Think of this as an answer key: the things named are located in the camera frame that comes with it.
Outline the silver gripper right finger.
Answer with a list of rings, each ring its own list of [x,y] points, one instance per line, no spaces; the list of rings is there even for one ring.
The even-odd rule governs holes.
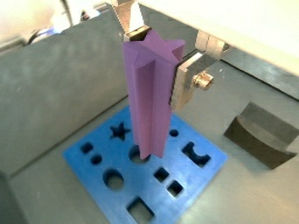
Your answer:
[[[176,67],[172,84],[170,108],[178,110],[192,98],[196,88],[206,91],[213,77],[208,69],[228,52],[229,45],[208,33],[198,31],[194,40],[194,50],[182,58]]]

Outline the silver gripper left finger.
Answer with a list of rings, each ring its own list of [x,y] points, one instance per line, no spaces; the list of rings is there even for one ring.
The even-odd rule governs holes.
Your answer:
[[[142,41],[150,27],[145,25],[138,2],[136,0],[110,0],[110,6],[123,41]]]

